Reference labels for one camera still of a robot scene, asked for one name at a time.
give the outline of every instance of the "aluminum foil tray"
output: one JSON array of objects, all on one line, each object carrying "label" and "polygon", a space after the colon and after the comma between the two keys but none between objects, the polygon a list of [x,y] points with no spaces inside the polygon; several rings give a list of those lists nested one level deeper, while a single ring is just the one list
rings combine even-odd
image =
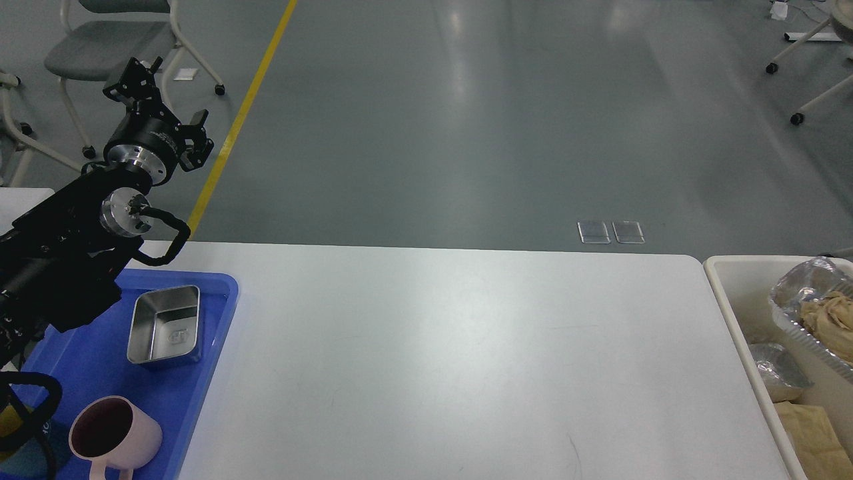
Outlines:
[{"label": "aluminum foil tray", "polygon": [[839,270],[827,257],[815,257],[795,266],[770,290],[773,321],[838,375],[853,383],[853,366],[841,360],[798,323],[801,301],[820,300],[831,291],[853,297],[853,278]]}]

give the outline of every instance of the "brown paper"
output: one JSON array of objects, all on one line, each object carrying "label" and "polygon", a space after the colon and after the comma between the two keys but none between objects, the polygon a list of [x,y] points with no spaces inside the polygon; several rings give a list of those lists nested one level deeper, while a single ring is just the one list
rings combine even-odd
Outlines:
[{"label": "brown paper", "polygon": [[834,291],[800,306],[803,326],[841,360],[853,363],[853,299]]},{"label": "brown paper", "polygon": [[851,480],[853,464],[823,407],[776,403],[776,413],[809,480]]}]

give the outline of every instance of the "mug handle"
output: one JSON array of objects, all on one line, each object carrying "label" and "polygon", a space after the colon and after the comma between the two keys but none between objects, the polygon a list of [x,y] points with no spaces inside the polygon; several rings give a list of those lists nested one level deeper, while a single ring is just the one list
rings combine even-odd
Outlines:
[{"label": "mug handle", "polygon": [[107,480],[107,462],[93,461],[92,468],[89,470],[89,480]]}]

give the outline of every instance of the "black cord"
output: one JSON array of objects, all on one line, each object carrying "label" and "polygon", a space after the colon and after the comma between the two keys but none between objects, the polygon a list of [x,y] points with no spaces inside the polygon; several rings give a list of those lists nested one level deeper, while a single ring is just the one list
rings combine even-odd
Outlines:
[{"label": "black cord", "polygon": [[85,175],[89,172],[89,168],[105,168],[109,167],[109,163],[107,161],[87,161],[83,164],[83,168],[80,168],[80,175]]},{"label": "black cord", "polygon": [[165,210],[149,207],[148,205],[140,206],[131,204],[131,213],[138,213],[145,217],[159,219],[166,225],[177,230],[177,235],[172,239],[169,249],[165,252],[165,255],[158,258],[152,258],[137,250],[137,252],[134,252],[133,254],[133,259],[148,266],[163,266],[172,260],[175,260],[175,257],[180,253],[183,245],[187,240],[189,240],[190,233],[192,233],[189,229],[189,225]]},{"label": "black cord", "polygon": [[48,463],[47,480],[56,480],[56,456],[54,455],[53,447],[50,446],[48,438],[42,430],[37,431],[35,437],[38,446],[42,448],[44,461]]},{"label": "black cord", "polygon": [[[18,395],[12,390],[12,387],[9,385],[5,385],[8,391],[7,395],[9,398],[9,403],[12,404],[12,408],[18,413],[18,416],[21,420],[27,421],[27,417],[31,414],[24,406],[24,403],[20,401]],[[42,448],[42,453],[44,454],[44,461],[48,464],[48,473],[47,480],[55,480],[56,479],[56,456],[54,455],[53,448],[50,446],[48,439],[44,436],[44,432],[41,428],[37,428],[33,432],[33,436],[38,442],[38,446]]]}]

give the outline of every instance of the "chair leg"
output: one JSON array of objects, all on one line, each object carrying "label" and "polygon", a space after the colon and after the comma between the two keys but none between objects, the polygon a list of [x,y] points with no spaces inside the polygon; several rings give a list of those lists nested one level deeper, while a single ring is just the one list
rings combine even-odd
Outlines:
[{"label": "chair leg", "polygon": [[779,52],[779,55],[777,55],[777,56],[773,57],[773,58],[770,60],[770,64],[769,64],[769,65],[764,69],[764,71],[765,71],[765,72],[767,72],[767,73],[776,73],[776,71],[777,71],[777,70],[779,70],[779,65],[777,64],[777,62],[778,62],[779,60],[781,60],[782,58],[784,58],[785,56],[787,56],[787,55],[788,55],[789,53],[791,53],[792,51],[794,51],[794,49],[798,48],[800,45],[802,45],[802,44],[804,44],[805,42],[809,41],[809,38],[814,37],[814,36],[815,36],[817,33],[819,33],[821,30],[823,30],[824,28],[826,28],[826,27],[827,27],[827,25],[829,25],[829,21],[830,21],[830,19],[831,19],[831,18],[832,18],[832,17],[827,18],[827,19],[826,19],[826,20],[824,20],[823,22],[819,23],[815,28],[813,28],[813,29],[811,30],[811,32],[806,33],[806,34],[805,34],[805,35],[803,35],[799,40],[797,40],[797,41],[796,41],[796,42],[794,42],[793,44],[789,45],[789,46],[788,46],[786,49],[784,49],[783,51]]},{"label": "chair leg", "polygon": [[213,67],[211,67],[210,63],[207,63],[207,60],[202,58],[199,51],[196,50],[195,47],[189,42],[189,40],[187,40],[187,38],[183,36],[183,33],[181,32],[181,28],[177,24],[178,0],[171,0],[171,2],[169,2],[169,4],[170,4],[169,23],[171,25],[172,33],[175,34],[177,41],[180,42],[183,47],[185,47],[187,50],[189,50],[189,54],[192,55],[193,58],[195,58],[195,60],[197,60],[198,63],[200,63],[201,66],[211,75],[211,77],[213,77],[213,80],[216,81],[216,84],[217,84],[216,85],[216,93],[217,93],[217,95],[224,95],[225,94],[225,82],[222,81],[222,77],[220,77],[219,75],[217,75],[216,72],[213,71]]},{"label": "chair leg", "polygon": [[847,77],[846,79],[841,80],[834,87],[830,88],[827,91],[824,91],[823,93],[821,93],[820,95],[815,97],[811,102],[808,102],[805,105],[803,105],[802,107],[798,108],[797,113],[792,115],[792,117],[791,117],[791,123],[793,123],[794,125],[799,125],[799,124],[803,123],[803,121],[805,120],[805,113],[806,112],[811,110],[818,103],[823,102],[824,100],[828,99],[829,97],[838,94],[840,91],[847,88],[851,84],[853,84],[853,75],[851,75],[850,77]]},{"label": "chair leg", "polygon": [[86,158],[95,158],[95,147],[92,146],[92,141],[89,139],[89,135],[83,128],[83,121],[80,119],[80,115],[77,114],[77,109],[75,109],[74,104],[71,103],[71,97],[68,96],[68,89],[66,87],[66,79],[63,77],[59,78],[59,92],[62,96],[62,102],[65,103],[65,108],[71,116],[71,122],[74,124],[74,127],[77,128],[77,134],[80,135],[80,139],[83,140],[83,155]]},{"label": "chair leg", "polygon": [[26,175],[26,170],[30,167],[32,152],[32,149],[24,149],[24,152],[20,154],[18,166],[15,167],[15,174],[12,175],[12,181],[9,182],[10,187],[20,187],[24,183],[24,175]]},{"label": "chair leg", "polygon": [[169,61],[169,65],[166,66],[165,70],[163,71],[163,77],[160,80],[160,97],[162,98],[166,108],[170,109],[172,113],[175,113],[175,109],[171,105],[171,99],[169,98],[169,93],[166,89],[166,86],[169,85],[169,81],[171,80],[171,78],[175,76],[175,68],[181,61],[182,56],[183,47],[177,47],[175,55]]},{"label": "chair leg", "polygon": [[69,160],[68,157],[57,152],[56,150],[51,149],[47,145],[36,142],[32,138],[29,138],[27,135],[21,133],[20,130],[18,130],[18,126],[12,120],[12,96],[9,94],[8,89],[0,89],[0,100],[2,100],[0,102],[0,110],[3,111],[3,125],[5,126],[6,133],[10,135],[10,137],[12,137],[17,142],[23,143],[31,149],[35,149],[36,151],[47,155],[48,157],[60,162],[62,165],[71,168],[75,172],[80,171],[81,166],[75,163],[74,161]]}]

